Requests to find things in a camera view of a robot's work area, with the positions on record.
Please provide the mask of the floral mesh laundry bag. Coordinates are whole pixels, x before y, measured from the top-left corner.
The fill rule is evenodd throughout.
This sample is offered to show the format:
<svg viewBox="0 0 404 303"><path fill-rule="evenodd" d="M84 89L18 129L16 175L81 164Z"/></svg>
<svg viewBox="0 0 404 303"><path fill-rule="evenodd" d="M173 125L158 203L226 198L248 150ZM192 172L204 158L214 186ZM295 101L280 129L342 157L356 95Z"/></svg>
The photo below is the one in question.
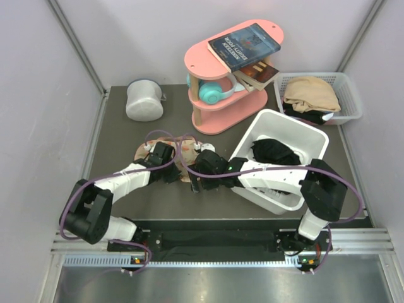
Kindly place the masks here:
<svg viewBox="0 0 404 303"><path fill-rule="evenodd" d="M163 142L166 143L170 146L175 147L175 142L179 143L181 140L180 137L175 137L175 139L173 140L172 138L169 137L159 137L156 140L150 140L147 141L147 143L151 146L154 147L157 142ZM182 158L184 159L186 165L192 165L194 164L196 157L198 155L195 146L199 146L201 147L203 143L198 141L197 143L195 143L195 140L192 136L186 136L184 138L184 140L182 141L182 145L181 145L181 155ZM145 144L142 143L138 149L136 150L136 153L134 154L134 160L140 159L140 158L145 158L148 154L148 151L145 149ZM191 180L189 178L189 174L188 171L185 169L185 167L183 166L182 162L177 158L175 160L175 165L177 166L177 168L181 171L180 174L180 180L182 182L187 182L190 183Z"/></svg>

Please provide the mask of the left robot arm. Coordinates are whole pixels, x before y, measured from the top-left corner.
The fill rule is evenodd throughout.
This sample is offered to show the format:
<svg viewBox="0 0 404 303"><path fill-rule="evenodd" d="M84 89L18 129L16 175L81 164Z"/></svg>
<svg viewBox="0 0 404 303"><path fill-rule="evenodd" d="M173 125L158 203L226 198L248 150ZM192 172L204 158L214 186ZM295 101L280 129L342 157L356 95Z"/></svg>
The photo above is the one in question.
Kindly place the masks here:
<svg viewBox="0 0 404 303"><path fill-rule="evenodd" d="M74 185L59 219L64 239L81 239L89 244L118 240L132 251L141 247L140 228L130 219L113 217L113 204L159 180L174 182L181 174L175 164L175 145L159 141L147 148L146 157L134 160L125 169L90 181L82 179Z"/></svg>

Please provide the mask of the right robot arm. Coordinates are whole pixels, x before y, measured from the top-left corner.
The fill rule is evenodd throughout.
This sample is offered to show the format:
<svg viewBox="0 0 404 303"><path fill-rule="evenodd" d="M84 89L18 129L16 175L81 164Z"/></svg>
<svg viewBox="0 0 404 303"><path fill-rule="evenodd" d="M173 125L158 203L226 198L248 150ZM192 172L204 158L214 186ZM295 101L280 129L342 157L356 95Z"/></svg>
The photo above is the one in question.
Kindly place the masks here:
<svg viewBox="0 0 404 303"><path fill-rule="evenodd" d="M294 235L278 241L281 251L303 251L314 246L321 231L340 219L347 186L323 160L309 165L287 167L259 163L243 157L226 160L211 150L203 150L189 168L189 175L203 188L264 189L294 194L307 205Z"/></svg>

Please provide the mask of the white mesh cylinder bag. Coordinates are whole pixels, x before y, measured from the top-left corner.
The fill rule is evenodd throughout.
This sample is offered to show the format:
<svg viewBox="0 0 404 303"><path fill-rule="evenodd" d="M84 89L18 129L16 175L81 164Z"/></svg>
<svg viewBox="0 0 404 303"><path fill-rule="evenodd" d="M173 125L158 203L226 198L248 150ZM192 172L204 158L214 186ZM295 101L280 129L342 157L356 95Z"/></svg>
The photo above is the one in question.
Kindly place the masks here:
<svg viewBox="0 0 404 303"><path fill-rule="evenodd" d="M163 116L162 89L148 79L131 82L127 87L126 115L138 122L155 121Z"/></svg>

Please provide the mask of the black clothes in bin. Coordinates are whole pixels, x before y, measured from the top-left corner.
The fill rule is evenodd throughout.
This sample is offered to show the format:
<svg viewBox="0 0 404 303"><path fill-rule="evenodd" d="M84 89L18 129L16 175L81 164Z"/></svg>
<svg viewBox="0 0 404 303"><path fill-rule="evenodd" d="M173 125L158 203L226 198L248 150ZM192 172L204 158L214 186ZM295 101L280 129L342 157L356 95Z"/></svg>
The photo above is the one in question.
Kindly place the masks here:
<svg viewBox="0 0 404 303"><path fill-rule="evenodd" d="M299 156L287 145L275 139L261 139L252 143L255 161L275 165L300 165Z"/></svg>

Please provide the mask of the teal headphones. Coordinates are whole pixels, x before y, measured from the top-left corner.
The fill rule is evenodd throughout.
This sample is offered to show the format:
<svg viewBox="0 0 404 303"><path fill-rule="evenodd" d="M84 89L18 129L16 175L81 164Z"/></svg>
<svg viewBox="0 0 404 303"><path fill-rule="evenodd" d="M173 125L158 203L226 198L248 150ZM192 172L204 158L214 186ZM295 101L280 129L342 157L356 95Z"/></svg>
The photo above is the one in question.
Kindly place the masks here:
<svg viewBox="0 0 404 303"><path fill-rule="evenodd" d="M225 79L229 80L231 83L230 90L226 92L223 91L222 85L219 84L219 82L204 81L202 79L199 79L199 99L205 104L214 105L221 100L230 98L234 93L242 92L245 90L245 87L237 81L237 78L234 75L230 74L226 76Z"/></svg>

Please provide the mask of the pink wooden shelf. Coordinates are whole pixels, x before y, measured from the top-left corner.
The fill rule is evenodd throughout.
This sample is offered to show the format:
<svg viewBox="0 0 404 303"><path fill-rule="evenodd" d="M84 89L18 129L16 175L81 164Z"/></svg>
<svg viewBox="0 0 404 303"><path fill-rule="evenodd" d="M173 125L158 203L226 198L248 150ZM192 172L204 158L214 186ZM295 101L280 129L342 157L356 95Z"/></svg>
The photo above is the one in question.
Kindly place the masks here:
<svg viewBox="0 0 404 303"><path fill-rule="evenodd" d="M208 42L252 24L258 24L279 44L284 33L268 20L247 20L190 47L184 64L188 71L188 98L193 106L192 124L197 131L215 135L263 109L268 101L264 90L246 90L208 50Z"/></svg>

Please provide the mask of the brown book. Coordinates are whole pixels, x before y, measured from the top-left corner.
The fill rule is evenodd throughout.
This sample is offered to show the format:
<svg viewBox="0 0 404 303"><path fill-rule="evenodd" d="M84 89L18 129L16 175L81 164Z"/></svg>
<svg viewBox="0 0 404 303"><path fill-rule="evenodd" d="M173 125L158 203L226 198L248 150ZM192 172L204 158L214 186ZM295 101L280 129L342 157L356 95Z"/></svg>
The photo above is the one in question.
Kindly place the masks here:
<svg viewBox="0 0 404 303"><path fill-rule="evenodd" d="M279 72L279 70L268 63L258 61L234 71L233 75L261 91L277 77Z"/></svg>

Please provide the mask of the white plastic bin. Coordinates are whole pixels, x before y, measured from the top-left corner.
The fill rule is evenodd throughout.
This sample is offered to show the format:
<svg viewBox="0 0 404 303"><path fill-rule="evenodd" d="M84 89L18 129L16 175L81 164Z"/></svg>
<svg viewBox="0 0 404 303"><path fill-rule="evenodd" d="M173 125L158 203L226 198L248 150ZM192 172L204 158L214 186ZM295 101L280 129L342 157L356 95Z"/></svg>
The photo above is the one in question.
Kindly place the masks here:
<svg viewBox="0 0 404 303"><path fill-rule="evenodd" d="M261 110L232 157L273 165L308 165L322 159L329 144L326 133L274 110ZM232 191L276 215L299 210L304 199L285 189L233 187Z"/></svg>

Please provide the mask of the dark blue book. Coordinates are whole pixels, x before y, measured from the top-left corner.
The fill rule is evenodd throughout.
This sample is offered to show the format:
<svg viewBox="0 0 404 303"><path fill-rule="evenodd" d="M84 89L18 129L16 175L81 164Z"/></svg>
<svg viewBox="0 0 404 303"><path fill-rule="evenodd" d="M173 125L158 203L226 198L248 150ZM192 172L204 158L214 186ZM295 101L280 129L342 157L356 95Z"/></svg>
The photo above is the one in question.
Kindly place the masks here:
<svg viewBox="0 0 404 303"><path fill-rule="evenodd" d="M278 52L281 45L257 23L208 41L208 50L229 73Z"/></svg>

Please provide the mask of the black cloth in basket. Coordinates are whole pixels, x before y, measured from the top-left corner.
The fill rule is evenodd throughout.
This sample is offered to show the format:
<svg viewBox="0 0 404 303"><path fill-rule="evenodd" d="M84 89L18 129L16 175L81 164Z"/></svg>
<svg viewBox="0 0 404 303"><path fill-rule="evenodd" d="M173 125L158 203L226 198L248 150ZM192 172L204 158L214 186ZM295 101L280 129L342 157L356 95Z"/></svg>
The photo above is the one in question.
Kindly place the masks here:
<svg viewBox="0 0 404 303"><path fill-rule="evenodd" d="M302 121L310 122L315 125L323 125L334 116L333 112L322 112L318 110L298 112L294 110L291 104L283 104L283 112L287 116L298 118Z"/></svg>

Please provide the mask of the beige cloth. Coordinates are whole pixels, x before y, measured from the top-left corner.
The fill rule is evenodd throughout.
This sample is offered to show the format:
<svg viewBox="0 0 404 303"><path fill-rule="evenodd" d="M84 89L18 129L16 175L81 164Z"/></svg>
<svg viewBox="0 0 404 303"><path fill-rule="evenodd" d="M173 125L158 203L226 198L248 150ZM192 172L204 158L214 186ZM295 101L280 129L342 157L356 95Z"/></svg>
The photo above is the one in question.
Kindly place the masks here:
<svg viewBox="0 0 404 303"><path fill-rule="evenodd" d="M309 110L339 112L341 110L332 86L315 76L292 78L286 85L283 103L291 104L298 112Z"/></svg>

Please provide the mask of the white perforated basket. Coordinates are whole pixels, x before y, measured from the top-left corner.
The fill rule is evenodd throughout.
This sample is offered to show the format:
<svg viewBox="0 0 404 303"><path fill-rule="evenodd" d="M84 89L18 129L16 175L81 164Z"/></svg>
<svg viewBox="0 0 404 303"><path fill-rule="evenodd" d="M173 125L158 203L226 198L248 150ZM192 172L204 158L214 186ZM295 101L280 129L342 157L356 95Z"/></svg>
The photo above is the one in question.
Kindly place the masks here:
<svg viewBox="0 0 404 303"><path fill-rule="evenodd" d="M279 111L312 125L342 125L362 117L362 103L344 73L280 73L274 83Z"/></svg>

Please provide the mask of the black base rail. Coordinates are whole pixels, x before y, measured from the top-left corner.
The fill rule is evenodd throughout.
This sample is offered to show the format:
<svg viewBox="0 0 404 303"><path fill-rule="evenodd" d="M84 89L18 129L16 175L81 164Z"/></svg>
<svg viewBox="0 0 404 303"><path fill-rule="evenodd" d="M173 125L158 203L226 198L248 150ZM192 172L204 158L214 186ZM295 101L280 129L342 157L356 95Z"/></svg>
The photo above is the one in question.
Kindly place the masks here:
<svg viewBox="0 0 404 303"><path fill-rule="evenodd" d="M314 240L297 234L298 219L137 220L135 241L156 262L280 261L294 251L317 256L331 246L329 232Z"/></svg>

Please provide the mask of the aluminium frame post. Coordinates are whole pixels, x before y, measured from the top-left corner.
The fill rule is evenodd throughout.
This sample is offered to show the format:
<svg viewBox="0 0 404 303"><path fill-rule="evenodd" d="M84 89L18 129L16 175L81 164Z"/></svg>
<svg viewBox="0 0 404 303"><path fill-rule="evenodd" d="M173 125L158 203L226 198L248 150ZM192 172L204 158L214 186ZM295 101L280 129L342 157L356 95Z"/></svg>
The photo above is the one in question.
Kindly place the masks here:
<svg viewBox="0 0 404 303"><path fill-rule="evenodd" d="M101 95L105 95L107 93L107 89L102 84L97 72L93 67L93 64L90 62L82 44L80 43L73 27L71 26L69 20L67 19L61 5L56 0L45 0L45 2L52 11L53 15L55 16L63 32L67 36L69 43L74 49L84 69L87 71L93 84L95 85L97 90L101 93Z"/></svg>

